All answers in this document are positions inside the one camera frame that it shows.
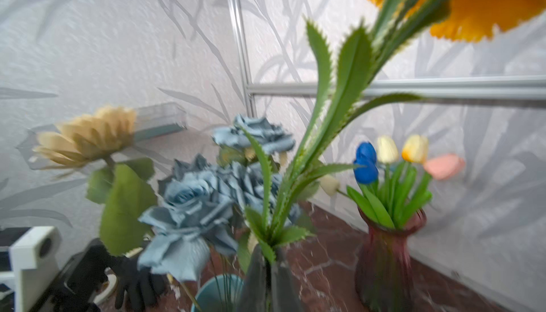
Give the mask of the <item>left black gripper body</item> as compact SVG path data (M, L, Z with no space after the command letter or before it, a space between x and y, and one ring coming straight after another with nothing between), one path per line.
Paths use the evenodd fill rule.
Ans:
M107 251L99 239L93 239L84 251L72 256L58 273L32 311L99 311L93 302L102 284L107 281L104 257Z

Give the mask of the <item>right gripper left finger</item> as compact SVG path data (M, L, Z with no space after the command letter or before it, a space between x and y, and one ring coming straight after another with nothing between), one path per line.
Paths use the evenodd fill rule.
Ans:
M266 312L269 262L259 245L254 248L243 288L235 310L237 312Z

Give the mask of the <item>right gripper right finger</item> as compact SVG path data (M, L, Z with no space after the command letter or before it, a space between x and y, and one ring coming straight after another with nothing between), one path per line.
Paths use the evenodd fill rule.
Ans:
M282 249L274 250L275 262L270 265L271 303L274 312L304 312L294 286L294 276Z

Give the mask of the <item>teal ceramic vase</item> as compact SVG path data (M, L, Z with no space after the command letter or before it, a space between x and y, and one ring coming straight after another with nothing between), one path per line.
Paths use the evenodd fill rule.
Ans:
M193 304L191 312L235 311L243 283L243 279L235 274L222 274L209 279L198 290L195 297L197 306Z

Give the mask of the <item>dark red glass vase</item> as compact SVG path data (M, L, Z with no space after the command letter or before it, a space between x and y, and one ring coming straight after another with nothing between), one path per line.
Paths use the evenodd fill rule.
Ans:
M355 291L369 311L413 311L414 279L408 238L421 230L427 217L419 210L402 230L378 225L361 213L368 239L358 255Z

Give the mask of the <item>blue hydrangea bouquet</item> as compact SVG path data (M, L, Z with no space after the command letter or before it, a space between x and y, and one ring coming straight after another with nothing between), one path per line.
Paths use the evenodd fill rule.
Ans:
M194 282L216 251L225 260L237 257L247 274L258 242L246 210L275 211L284 177L280 168L295 141L264 117L242 115L231 126L217 128L213 141L220 149L216 163L201 155L191 163L177 161L160 185L161 205L141 215L156 235L139 256L139 269L148 267L152 274L167 274L179 283ZM298 202L313 195L318 184L293 205L286 226L306 228ZM272 311L270 265L267 311Z

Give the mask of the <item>yellow sunflower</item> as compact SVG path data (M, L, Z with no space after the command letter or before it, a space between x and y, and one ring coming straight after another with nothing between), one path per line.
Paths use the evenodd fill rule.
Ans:
M103 161L88 177L86 198L103 205L99 238L114 256L138 248L152 229L139 218L157 204L149 181L155 174L149 158L116 162L114 154L134 144L137 112L105 106L93 115L81 115L57 125L54 132L37 135L35 154L47 159L49 169L70 173Z

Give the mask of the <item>pale yellow tulip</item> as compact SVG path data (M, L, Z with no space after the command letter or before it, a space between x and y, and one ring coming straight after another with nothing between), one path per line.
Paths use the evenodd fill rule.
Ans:
M350 198L347 186L344 186L336 177L332 175L325 175L319 180L320 187L322 190L331 198L336 197L337 195L342 195L344 197Z

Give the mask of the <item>blue tulip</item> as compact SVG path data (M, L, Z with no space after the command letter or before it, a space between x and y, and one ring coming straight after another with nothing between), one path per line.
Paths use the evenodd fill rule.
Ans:
M353 170L356 181L359 184L369 185L375 183L379 177L378 167L367 159L356 159Z
M355 159L357 161L369 161L372 164L376 164L378 161L375 148L370 142L363 142L358 146Z

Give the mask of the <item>cream tulip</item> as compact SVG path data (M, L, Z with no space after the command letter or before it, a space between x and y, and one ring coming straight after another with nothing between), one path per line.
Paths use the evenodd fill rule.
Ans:
M377 139L377 159L381 164L393 164L399 159L398 148L392 139L386 135L379 136Z

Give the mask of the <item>pink tulip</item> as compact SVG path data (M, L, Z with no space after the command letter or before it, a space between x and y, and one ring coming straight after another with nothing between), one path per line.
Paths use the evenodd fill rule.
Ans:
M456 154L445 154L425 162L425 171L435 180L444 181L456 176L466 162Z

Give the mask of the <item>orange flower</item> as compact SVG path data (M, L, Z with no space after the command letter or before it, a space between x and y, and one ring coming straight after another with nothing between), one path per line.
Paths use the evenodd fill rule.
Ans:
M306 133L277 193L273 213L246 210L257 248L270 264L277 249L310 236L308 229L286 226L289 212L320 178L363 165L322 164L320 156L353 120L382 105L413 101L412 93L382 95L365 104L360 97L378 71L424 29L452 41L478 42L497 30L516 28L545 10L545 0L382 0L372 29L358 26L333 61L326 39L314 22L307 37L318 65L317 101Z

